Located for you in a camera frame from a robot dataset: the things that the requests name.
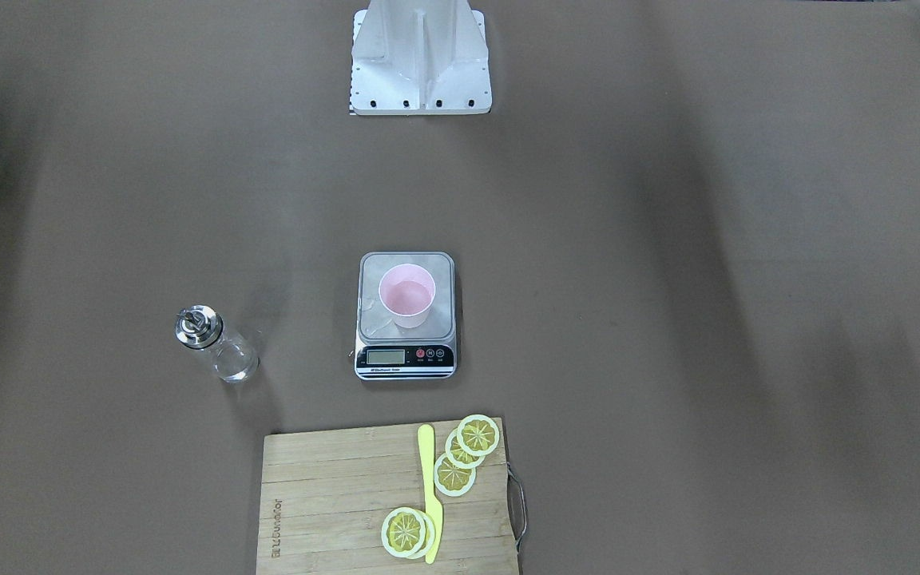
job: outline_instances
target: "metal handle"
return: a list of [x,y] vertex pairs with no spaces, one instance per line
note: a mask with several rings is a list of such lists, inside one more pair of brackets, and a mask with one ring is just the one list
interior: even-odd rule
[[523,493],[523,483],[521,483],[521,478],[518,477],[518,474],[514,473],[514,466],[511,466],[510,462],[506,462],[506,473],[509,476],[509,481],[512,481],[514,484],[516,484],[517,493],[521,495],[521,534],[516,535],[517,552],[520,553],[523,536],[527,534],[527,500],[525,499],[525,494]]

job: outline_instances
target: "plastic cup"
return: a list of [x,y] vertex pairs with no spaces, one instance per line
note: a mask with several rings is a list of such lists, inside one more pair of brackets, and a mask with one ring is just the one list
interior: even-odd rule
[[418,327],[435,299],[435,280],[419,265],[394,266],[379,281],[379,299],[399,327]]

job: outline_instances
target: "scale display screen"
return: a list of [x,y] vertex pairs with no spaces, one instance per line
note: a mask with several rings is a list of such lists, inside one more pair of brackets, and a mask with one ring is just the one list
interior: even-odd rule
[[402,365],[406,352],[402,349],[368,350],[368,365]]

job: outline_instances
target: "scale control panel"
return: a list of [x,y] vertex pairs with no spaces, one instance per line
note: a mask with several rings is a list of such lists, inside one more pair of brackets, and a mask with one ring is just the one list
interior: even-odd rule
[[362,379],[431,379],[449,378],[456,365],[449,346],[423,343],[365,346],[355,357],[354,368]]

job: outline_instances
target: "wooden cutting board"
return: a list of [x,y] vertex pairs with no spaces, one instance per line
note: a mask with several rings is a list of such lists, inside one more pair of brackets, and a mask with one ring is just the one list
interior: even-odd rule
[[[495,419],[499,429],[503,422]],[[434,422],[435,456],[459,421]],[[435,563],[392,557],[381,526],[395,507],[424,509],[420,423],[265,438],[258,575],[519,575],[507,502],[505,436],[467,494],[442,502]]]

